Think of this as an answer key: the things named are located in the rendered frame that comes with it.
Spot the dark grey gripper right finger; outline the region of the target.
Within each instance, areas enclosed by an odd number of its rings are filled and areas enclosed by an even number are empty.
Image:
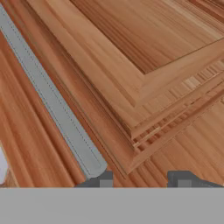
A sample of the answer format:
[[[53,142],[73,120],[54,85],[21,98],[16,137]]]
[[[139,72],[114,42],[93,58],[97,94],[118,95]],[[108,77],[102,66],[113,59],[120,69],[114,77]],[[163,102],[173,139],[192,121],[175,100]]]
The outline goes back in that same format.
[[[191,171],[168,171],[168,187],[221,187],[221,185],[199,178]]]

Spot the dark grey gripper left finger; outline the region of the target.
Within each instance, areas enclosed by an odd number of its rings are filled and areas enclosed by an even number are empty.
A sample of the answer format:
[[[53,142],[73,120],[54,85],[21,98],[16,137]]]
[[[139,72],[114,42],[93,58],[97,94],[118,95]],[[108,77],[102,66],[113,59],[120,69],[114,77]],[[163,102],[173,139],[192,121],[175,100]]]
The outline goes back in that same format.
[[[112,187],[114,183],[113,177],[112,171],[105,171],[99,177],[88,179],[79,184],[78,187]]]

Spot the wooden cabinet door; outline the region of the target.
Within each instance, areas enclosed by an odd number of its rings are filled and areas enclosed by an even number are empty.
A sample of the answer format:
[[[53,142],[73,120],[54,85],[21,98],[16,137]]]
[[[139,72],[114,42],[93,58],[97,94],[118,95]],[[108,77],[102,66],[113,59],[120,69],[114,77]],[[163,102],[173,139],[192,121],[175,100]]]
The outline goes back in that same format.
[[[3,4],[123,173],[224,91],[224,0]]]
[[[85,180],[1,33],[0,143],[18,187],[74,187]]]

